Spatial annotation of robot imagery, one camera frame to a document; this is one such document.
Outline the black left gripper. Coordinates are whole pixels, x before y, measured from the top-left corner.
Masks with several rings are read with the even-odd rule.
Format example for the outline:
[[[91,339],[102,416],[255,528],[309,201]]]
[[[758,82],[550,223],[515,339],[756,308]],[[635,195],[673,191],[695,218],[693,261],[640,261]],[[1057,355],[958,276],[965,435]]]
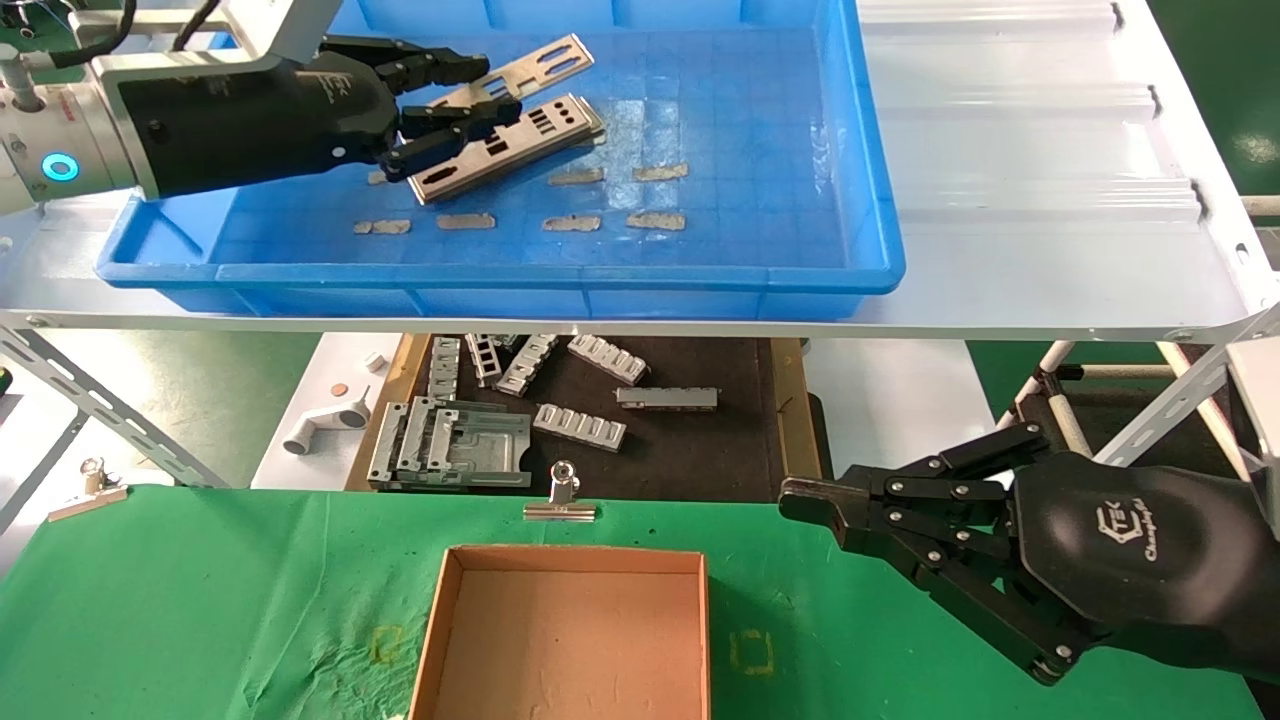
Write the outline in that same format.
[[[393,94],[481,79],[490,72],[484,55],[348,35],[324,36],[320,51],[335,55],[251,73],[123,83],[150,172],[147,196],[320,174],[374,164],[381,152],[383,176],[396,183],[457,158],[524,113],[511,96],[397,106]],[[390,143],[394,137],[399,143]]]

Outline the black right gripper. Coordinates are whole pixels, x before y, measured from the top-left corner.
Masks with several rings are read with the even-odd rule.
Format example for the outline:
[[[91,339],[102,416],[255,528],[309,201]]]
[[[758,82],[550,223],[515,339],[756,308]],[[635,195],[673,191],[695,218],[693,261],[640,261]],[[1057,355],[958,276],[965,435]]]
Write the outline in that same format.
[[[846,553],[884,561],[1042,685],[1091,643],[1276,682],[1279,547],[1253,489],[1078,454],[1028,466],[1048,451],[1038,425],[1016,424],[902,468],[788,477],[780,511],[831,530]],[[1011,496],[996,477],[1024,466],[1012,482],[1021,564],[1089,637],[1018,587],[1006,539],[948,523],[996,523]]]

